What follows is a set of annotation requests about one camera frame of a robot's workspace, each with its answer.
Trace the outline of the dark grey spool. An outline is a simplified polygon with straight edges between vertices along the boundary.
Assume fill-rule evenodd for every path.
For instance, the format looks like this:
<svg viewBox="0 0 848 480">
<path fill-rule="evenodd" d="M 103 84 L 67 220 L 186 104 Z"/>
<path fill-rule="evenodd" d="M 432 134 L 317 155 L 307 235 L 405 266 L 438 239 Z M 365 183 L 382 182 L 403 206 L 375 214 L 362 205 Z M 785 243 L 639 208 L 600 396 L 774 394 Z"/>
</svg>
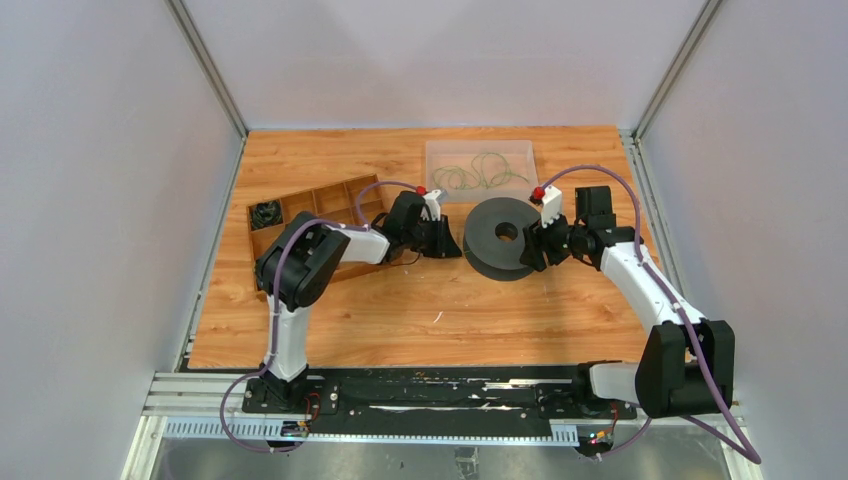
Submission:
<svg viewBox="0 0 848 480">
<path fill-rule="evenodd" d="M 471 267 L 486 278 L 516 281 L 534 269 L 521 263 L 525 240 L 522 229 L 539 219 L 528 203 L 508 197 L 487 199 L 476 205 L 465 221 L 464 255 Z"/>
</svg>

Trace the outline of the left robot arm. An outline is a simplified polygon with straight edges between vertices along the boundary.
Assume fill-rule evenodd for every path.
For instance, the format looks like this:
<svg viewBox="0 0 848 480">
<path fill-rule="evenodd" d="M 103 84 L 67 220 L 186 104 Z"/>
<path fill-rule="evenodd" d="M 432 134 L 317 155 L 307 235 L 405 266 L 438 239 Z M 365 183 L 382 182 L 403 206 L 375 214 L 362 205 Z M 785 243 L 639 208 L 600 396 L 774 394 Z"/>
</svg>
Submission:
<svg viewBox="0 0 848 480">
<path fill-rule="evenodd" d="M 279 411 L 293 413 L 305 403 L 310 315 L 340 264 L 389 265 L 408 251 L 436 259 L 462 255 L 441 211 L 445 197 L 440 189 L 403 191 L 389 212 L 362 226 L 301 212 L 256 261 L 269 307 L 268 350 L 258 378 Z"/>
</svg>

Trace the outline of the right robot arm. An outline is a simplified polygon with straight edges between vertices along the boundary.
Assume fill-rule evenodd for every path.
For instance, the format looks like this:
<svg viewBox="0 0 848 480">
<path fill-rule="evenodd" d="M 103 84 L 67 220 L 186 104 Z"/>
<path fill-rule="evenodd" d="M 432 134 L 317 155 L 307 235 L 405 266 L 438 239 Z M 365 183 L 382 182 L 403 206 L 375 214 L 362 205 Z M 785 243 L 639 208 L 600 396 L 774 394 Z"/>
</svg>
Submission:
<svg viewBox="0 0 848 480">
<path fill-rule="evenodd" d="M 539 219 L 523 229 L 522 264 L 536 271 L 569 257 L 588 263 L 622 293 L 648 333 L 637 363 L 596 361 L 579 365 L 571 400 L 595 417 L 612 400 L 638 404 L 651 418 L 720 413 L 733 400 L 735 335 L 692 307 L 657 270 L 638 231 L 620 226 L 607 186 L 576 191 L 576 219 L 562 212 L 555 186 L 530 195 Z"/>
</svg>

